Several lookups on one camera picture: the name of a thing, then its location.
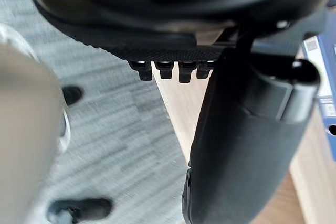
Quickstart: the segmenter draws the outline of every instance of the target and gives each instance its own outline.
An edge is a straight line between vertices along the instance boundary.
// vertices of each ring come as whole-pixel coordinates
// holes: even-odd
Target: black mechanism
[[[284,178],[309,120],[319,73],[295,56],[323,31],[327,0],[33,1],[61,32],[127,60],[141,80],[152,80],[152,62],[162,79],[178,70],[181,83],[213,70],[183,215],[188,224],[250,223]]]

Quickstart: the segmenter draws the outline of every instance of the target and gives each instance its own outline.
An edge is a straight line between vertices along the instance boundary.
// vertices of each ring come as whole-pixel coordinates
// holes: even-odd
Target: gray carpet
[[[31,0],[0,0],[0,22],[26,38],[61,84],[85,91],[70,109],[69,150],[57,158],[27,223],[48,223],[55,199],[100,196],[115,207],[97,224],[182,220],[185,160],[155,81],[141,82],[126,61],[61,34]]]

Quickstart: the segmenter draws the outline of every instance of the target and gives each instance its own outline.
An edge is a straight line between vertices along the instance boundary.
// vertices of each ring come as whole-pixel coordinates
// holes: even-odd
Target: blue box
[[[318,93],[325,133],[333,159],[336,161],[336,13],[328,12],[325,32],[303,42],[305,57],[320,71],[321,87]]]

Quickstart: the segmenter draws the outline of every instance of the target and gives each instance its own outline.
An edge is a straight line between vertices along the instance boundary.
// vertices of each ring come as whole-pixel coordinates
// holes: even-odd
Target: black mesh fabric
[[[130,47],[104,48],[128,61],[207,61],[217,60],[222,48],[198,47],[195,49],[144,49]]]

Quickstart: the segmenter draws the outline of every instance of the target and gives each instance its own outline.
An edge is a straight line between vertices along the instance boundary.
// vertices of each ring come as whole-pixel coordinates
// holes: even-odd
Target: black caster
[[[78,102],[83,97],[83,90],[77,86],[62,87],[65,103],[70,106]]]
[[[104,219],[111,211],[108,199],[59,200],[50,205],[47,219],[52,224],[73,224]]]

